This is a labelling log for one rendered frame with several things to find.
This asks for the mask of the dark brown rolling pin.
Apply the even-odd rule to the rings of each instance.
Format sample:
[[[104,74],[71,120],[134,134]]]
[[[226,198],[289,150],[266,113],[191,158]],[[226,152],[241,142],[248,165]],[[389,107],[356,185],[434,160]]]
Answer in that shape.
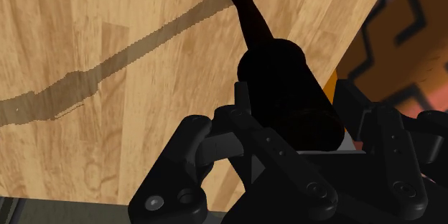
[[[297,151],[335,151],[345,136],[340,117],[296,43],[273,37],[253,0],[231,0],[247,51],[237,77],[248,85],[252,116]]]

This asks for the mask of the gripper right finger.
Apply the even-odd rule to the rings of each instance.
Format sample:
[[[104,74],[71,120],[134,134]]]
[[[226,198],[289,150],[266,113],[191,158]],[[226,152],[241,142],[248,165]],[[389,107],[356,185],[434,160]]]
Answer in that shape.
[[[333,107],[363,144],[352,196],[373,207],[372,219],[448,220],[448,113],[411,118],[370,101],[349,80],[337,81]]]

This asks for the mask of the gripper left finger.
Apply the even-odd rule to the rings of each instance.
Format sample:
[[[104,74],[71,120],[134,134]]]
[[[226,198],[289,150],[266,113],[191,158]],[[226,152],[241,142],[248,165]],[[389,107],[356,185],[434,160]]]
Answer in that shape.
[[[245,192],[220,224],[313,224],[336,212],[335,189],[271,128],[251,115],[248,86],[235,83],[235,103],[213,118],[182,119],[132,197],[131,224],[205,224],[202,181],[228,159]]]

